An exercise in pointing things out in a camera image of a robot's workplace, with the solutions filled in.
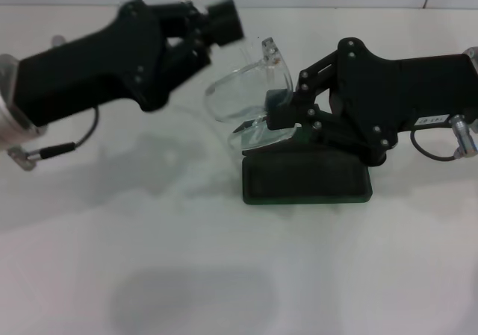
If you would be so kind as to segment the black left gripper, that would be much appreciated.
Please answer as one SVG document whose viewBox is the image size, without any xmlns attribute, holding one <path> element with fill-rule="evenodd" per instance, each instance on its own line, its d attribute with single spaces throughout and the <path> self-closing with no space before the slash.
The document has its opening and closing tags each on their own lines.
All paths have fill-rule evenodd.
<svg viewBox="0 0 478 335">
<path fill-rule="evenodd" d="M 176 5 L 124 4 L 103 29 L 20 61 L 17 107 L 23 113 L 80 113 L 117 99 L 151 112 L 176 88 L 167 38 Z"/>
</svg>

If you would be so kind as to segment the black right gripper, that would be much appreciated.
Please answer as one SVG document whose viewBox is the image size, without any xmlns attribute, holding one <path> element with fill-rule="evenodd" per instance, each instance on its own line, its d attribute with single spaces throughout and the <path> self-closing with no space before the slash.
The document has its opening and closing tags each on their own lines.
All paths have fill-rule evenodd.
<svg viewBox="0 0 478 335">
<path fill-rule="evenodd" d="M 341 116 L 314 103 L 330 89 Z M 478 155 L 471 136 L 478 120 L 478 70 L 467 54 L 386 60 L 357 38 L 342 39 L 332 52 L 299 73 L 297 85 L 266 93 L 267 127 L 271 131 L 299 126 L 289 148 L 327 148 L 360 157 L 368 166 L 385 162 L 398 134 L 451 128 L 457 157 Z"/>
</svg>

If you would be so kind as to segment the clear plastic glasses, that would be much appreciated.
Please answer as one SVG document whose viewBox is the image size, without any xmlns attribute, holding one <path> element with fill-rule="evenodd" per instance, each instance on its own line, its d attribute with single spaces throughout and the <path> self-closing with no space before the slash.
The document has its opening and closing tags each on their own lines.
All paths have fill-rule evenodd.
<svg viewBox="0 0 478 335">
<path fill-rule="evenodd" d="M 272 37 L 244 40 L 220 52 L 223 69 L 204 88 L 201 101 L 180 107 L 217 134 L 235 157 L 291 139 L 298 126 L 271 130 L 267 114 L 290 104 L 294 86 L 285 59 Z"/>
</svg>

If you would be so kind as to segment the green glasses case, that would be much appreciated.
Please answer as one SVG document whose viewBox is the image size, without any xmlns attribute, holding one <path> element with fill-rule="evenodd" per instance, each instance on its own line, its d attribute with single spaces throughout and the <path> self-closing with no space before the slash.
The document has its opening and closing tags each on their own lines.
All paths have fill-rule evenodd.
<svg viewBox="0 0 478 335">
<path fill-rule="evenodd" d="M 352 204 L 372 195 L 367 166 L 352 154 L 313 143 L 301 128 L 288 140 L 243 152 L 246 204 Z"/>
</svg>

